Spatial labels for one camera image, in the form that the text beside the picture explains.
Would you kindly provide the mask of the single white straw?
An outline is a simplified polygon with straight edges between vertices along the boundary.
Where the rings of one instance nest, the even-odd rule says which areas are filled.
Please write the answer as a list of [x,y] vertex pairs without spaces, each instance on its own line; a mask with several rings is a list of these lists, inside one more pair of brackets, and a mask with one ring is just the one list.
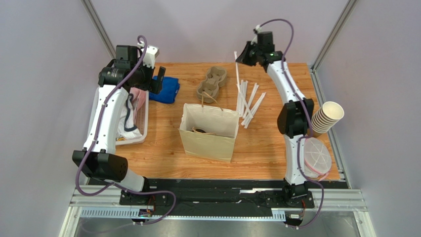
[[236,61],[238,58],[237,51],[234,51],[234,59],[235,59],[235,69],[236,69],[236,81],[237,81],[237,89],[238,89],[238,96],[239,96],[239,103],[237,108],[241,111],[242,115],[247,116],[251,113],[250,107],[245,99],[245,95],[243,92],[243,87],[240,83],[239,77],[239,63]]

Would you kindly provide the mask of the grey pulp cup carrier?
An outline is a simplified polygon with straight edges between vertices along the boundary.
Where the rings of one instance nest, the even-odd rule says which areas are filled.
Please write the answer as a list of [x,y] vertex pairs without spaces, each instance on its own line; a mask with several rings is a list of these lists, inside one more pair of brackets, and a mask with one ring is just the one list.
[[225,85],[227,70],[220,66],[212,66],[205,74],[205,80],[201,81],[196,89],[196,96],[204,103],[212,103],[217,99],[219,90]]

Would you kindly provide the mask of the bundle of white straws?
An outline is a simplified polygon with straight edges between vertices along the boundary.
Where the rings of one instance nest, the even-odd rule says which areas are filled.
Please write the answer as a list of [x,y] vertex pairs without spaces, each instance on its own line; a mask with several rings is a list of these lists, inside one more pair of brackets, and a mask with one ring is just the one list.
[[240,81],[240,90],[237,98],[236,110],[240,113],[240,117],[243,119],[241,125],[247,129],[252,119],[255,117],[257,110],[259,109],[263,99],[265,98],[266,92],[263,92],[260,97],[254,102],[255,96],[259,85],[255,83],[253,85],[251,93],[248,94],[248,81]]

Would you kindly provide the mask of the brown paper bag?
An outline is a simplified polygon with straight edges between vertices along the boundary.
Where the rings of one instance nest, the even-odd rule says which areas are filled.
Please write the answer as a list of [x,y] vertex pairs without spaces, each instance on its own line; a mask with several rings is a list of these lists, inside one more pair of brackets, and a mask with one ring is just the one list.
[[[217,104],[207,106],[203,100],[200,104],[183,106],[179,134],[186,155],[230,162],[239,130],[239,113]],[[215,135],[192,132],[192,127],[202,129]]]

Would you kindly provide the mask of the black plastic cup lid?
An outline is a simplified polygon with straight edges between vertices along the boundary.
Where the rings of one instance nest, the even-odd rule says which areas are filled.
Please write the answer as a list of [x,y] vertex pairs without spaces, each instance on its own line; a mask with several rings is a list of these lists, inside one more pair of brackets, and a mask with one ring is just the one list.
[[215,135],[215,133],[206,132],[206,131],[204,131],[202,129],[198,129],[198,128],[195,128],[195,127],[192,127],[192,132],[200,133],[200,134],[206,134],[206,135]]

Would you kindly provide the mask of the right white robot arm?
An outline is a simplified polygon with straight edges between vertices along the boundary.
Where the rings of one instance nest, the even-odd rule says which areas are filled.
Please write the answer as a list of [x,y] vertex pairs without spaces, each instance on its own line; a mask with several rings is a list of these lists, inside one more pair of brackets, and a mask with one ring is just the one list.
[[281,96],[283,107],[277,118],[277,126],[285,140],[287,159],[282,201],[287,206],[301,204],[308,195],[307,179],[302,169],[303,150],[314,101],[299,92],[284,54],[275,49],[272,32],[256,33],[255,39],[246,43],[236,62],[248,66],[261,65]]

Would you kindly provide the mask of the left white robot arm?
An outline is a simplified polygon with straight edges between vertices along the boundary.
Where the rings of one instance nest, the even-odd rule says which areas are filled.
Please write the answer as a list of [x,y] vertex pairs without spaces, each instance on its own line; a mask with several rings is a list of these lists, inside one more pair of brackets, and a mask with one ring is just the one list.
[[72,160],[78,167],[75,183],[79,177],[106,181],[124,190],[146,192],[147,178],[134,173],[128,160],[117,156],[116,141],[118,125],[125,108],[130,89],[159,93],[165,68],[160,67],[158,77],[153,78],[159,49],[156,46],[117,45],[116,57],[99,73],[98,84],[90,116],[90,129],[81,150],[75,150]]

